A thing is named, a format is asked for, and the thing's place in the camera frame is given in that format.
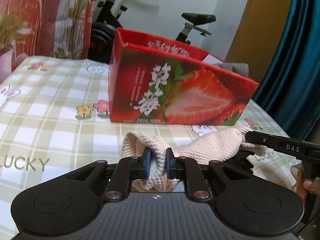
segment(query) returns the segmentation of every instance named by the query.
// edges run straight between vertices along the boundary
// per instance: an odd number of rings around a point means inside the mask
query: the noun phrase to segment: strawberry slice image
[[[246,106],[244,103],[232,106],[229,110],[219,115],[212,125],[235,125]]]
[[[237,101],[249,101],[258,87],[258,83],[244,77],[234,77],[224,73],[216,73],[219,80],[236,96]]]
[[[191,71],[195,77],[182,80],[178,91],[165,110],[165,117],[172,124],[199,124],[217,117],[235,102],[227,89],[210,70]]]

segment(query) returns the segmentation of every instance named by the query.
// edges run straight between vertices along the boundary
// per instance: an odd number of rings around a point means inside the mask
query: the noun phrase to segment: red cardboard box
[[[202,62],[208,54],[118,28],[110,61],[111,121],[234,125],[259,84]]]

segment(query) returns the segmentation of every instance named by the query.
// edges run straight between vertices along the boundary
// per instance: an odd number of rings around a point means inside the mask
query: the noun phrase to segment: crosshair logo
[[[154,199],[156,199],[156,200],[162,198],[160,195],[153,195],[152,197],[153,197]]]

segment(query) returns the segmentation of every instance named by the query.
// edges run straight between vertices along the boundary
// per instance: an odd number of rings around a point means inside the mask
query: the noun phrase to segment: bike seat
[[[216,17],[213,14],[183,13],[181,16],[195,25],[202,25],[216,21]]]

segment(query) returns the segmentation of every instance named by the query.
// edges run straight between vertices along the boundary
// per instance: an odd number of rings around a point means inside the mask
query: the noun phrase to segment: metal pivot screw
[[[206,192],[206,191],[203,191],[203,190],[196,191],[195,193],[193,193],[193,195],[194,195],[196,198],[202,198],[202,199],[209,197],[209,193]]]
[[[111,190],[106,193],[106,197],[110,199],[118,199],[121,197],[121,193],[119,191]]]

